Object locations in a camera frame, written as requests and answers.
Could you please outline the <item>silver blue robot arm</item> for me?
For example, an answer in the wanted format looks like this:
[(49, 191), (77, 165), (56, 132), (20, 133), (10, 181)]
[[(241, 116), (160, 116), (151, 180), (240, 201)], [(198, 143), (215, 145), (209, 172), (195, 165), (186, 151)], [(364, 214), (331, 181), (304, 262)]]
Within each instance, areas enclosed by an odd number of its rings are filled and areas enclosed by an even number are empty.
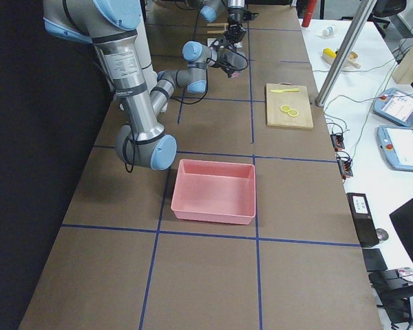
[(187, 62), (185, 69), (168, 69), (158, 73), (157, 84), (150, 92), (155, 115), (164, 111), (163, 108), (177, 89), (186, 89), (191, 94), (204, 93), (207, 89), (208, 68), (226, 66), (224, 52), (197, 41), (186, 42), (182, 56)]
[(228, 13), (228, 28), (210, 46), (188, 41), (182, 48), (187, 68), (153, 70), (142, 6), (139, 1), (44, 1), (45, 29), (61, 39), (94, 46), (108, 81), (127, 114), (116, 138), (116, 152), (127, 166), (164, 170), (173, 163), (176, 139), (165, 132), (158, 114), (174, 91), (207, 90), (207, 70), (219, 67), (228, 76), (246, 69), (235, 44), (246, 34), (242, 24), (252, 18), (244, 1), (188, 1), (212, 23)]

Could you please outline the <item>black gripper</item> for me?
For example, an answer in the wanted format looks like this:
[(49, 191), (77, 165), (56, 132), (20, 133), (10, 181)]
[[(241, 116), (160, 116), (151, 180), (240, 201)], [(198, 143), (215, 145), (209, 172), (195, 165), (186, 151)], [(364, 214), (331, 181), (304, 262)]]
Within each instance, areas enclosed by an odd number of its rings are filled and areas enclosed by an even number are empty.
[(225, 37), (229, 43), (236, 44), (242, 41), (246, 35), (246, 30), (240, 23), (230, 23), (225, 32)]

